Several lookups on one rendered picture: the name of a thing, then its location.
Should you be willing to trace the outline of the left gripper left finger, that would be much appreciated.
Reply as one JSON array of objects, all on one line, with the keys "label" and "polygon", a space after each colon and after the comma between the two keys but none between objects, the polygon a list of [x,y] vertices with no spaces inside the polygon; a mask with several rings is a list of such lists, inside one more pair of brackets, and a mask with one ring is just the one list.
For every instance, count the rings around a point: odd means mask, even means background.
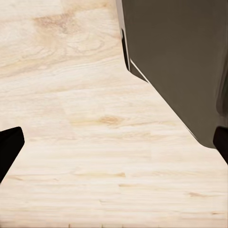
[{"label": "left gripper left finger", "polygon": [[0,183],[25,144],[20,126],[0,132]]}]

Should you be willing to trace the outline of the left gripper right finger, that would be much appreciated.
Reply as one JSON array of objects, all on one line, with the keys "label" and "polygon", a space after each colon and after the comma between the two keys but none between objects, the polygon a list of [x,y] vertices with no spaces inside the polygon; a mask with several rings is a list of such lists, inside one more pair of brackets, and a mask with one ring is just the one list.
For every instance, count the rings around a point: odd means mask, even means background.
[{"label": "left gripper right finger", "polygon": [[217,126],[213,144],[228,165],[228,128]]}]

